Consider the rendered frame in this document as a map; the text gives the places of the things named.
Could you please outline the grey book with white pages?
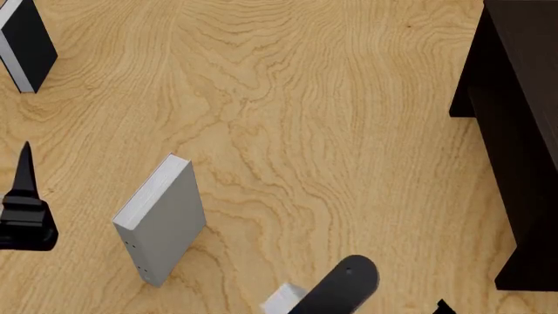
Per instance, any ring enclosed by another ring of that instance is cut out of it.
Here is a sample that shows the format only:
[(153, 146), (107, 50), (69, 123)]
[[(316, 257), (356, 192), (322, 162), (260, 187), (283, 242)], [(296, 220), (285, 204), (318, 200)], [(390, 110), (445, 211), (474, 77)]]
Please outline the grey book with white pages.
[(112, 224), (141, 279), (160, 287), (206, 225), (192, 162), (166, 156)]

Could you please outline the dark brown wooden cabinet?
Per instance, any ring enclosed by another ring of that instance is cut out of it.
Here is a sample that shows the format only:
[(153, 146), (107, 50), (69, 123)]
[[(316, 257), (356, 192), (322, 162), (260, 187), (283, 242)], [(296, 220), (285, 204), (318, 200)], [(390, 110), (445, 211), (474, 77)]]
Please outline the dark brown wooden cabinet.
[(484, 0), (449, 114), (477, 120), (514, 235), (497, 289), (558, 292), (558, 0)]

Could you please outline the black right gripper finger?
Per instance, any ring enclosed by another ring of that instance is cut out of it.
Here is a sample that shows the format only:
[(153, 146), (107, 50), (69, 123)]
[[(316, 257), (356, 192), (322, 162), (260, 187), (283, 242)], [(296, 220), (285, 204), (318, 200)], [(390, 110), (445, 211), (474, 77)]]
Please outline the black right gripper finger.
[(443, 299), (437, 302), (437, 309), (433, 314), (457, 314)]

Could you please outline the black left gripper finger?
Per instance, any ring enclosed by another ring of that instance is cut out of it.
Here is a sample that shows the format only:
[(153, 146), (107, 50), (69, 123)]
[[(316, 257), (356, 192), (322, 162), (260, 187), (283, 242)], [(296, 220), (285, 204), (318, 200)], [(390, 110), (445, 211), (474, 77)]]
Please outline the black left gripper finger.
[(12, 190), (15, 191), (17, 195), (38, 198), (31, 145), (28, 141), (24, 143), (19, 155)]

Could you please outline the black book with white pages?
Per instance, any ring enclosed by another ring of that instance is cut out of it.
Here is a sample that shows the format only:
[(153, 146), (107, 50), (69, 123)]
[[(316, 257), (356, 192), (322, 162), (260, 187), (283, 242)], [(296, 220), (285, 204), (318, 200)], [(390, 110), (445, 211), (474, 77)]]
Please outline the black book with white pages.
[(58, 54), (33, 0), (0, 4), (0, 61), (21, 93), (36, 93)]

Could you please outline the light grey book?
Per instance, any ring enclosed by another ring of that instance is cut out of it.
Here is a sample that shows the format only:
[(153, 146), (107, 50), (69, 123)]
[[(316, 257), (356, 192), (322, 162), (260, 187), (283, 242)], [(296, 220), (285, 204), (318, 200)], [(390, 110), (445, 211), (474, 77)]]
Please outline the light grey book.
[(282, 284), (260, 305), (263, 314), (289, 314), (307, 295), (307, 290), (292, 283)]

